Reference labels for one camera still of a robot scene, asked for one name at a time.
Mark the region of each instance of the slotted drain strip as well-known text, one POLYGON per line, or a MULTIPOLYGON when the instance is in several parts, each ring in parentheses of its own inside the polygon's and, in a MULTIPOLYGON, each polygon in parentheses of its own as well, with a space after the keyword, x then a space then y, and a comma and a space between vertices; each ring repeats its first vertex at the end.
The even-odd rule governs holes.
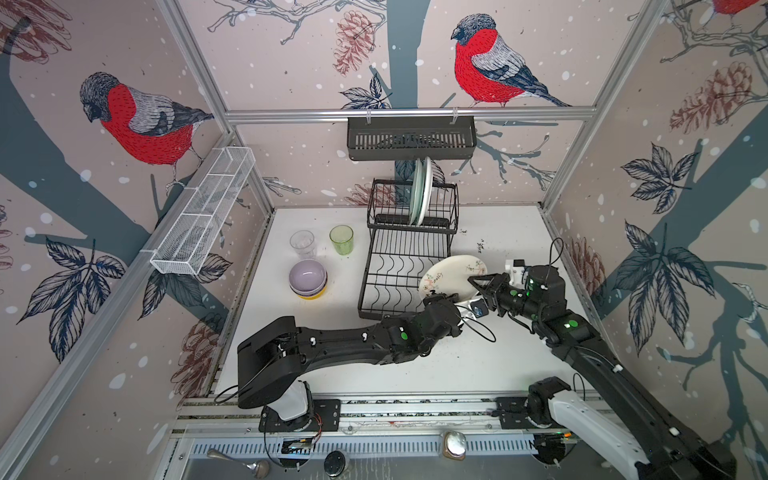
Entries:
MULTIPOLYGON (((276 454, 283 438, 268 438, 272 456, 280 458, 322 458, 334 450, 343 450, 353 458, 422 457, 439 455, 442 438, 439 435, 360 436, 351 439, 329 437, 320 439, 311 452, 276 454)), ((494 435, 467 435, 467 455, 531 455, 537 453, 533 435, 527 433, 500 433, 494 435)), ((198 439, 192 448, 192 458, 203 458, 208 449, 216 449, 234 458, 266 458, 264 440, 252 439, 198 439)))

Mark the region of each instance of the black lid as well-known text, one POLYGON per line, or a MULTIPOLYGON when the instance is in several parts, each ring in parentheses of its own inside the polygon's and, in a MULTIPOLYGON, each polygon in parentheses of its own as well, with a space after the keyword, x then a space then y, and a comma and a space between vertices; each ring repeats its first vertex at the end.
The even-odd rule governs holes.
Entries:
POLYGON ((344 454, 338 450, 334 450, 326 456, 326 461, 323 464, 323 469, 326 471, 326 475, 329 477, 338 477, 344 472, 346 467, 346 458, 344 454))

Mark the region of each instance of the white mesh basket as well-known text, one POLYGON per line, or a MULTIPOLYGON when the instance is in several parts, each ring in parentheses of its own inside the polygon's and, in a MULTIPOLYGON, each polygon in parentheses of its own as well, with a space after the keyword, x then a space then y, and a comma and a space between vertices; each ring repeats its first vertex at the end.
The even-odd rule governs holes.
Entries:
POLYGON ((253 168, 247 147, 225 147, 150 262, 160 273, 197 275, 253 168))

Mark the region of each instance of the stack of bowls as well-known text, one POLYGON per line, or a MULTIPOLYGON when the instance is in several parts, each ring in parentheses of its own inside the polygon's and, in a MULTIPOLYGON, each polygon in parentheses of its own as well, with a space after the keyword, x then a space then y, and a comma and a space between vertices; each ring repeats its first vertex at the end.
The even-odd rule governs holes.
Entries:
POLYGON ((323 295, 328 284, 326 268, 317 260, 301 260, 288 273, 288 283, 293 292, 305 300, 323 295))

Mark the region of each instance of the glass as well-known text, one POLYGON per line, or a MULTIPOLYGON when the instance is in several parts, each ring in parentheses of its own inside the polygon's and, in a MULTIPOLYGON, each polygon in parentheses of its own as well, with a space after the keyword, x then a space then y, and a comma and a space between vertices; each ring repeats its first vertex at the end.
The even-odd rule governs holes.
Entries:
POLYGON ((351 227, 346 225, 336 225, 331 230, 331 241, 333 242, 333 248, 339 255, 349 255, 354 248, 353 238, 355 232, 351 227))
POLYGON ((315 236, 309 230, 299 230, 291 235, 290 246, 299 258, 315 258, 317 245, 315 245, 315 236))

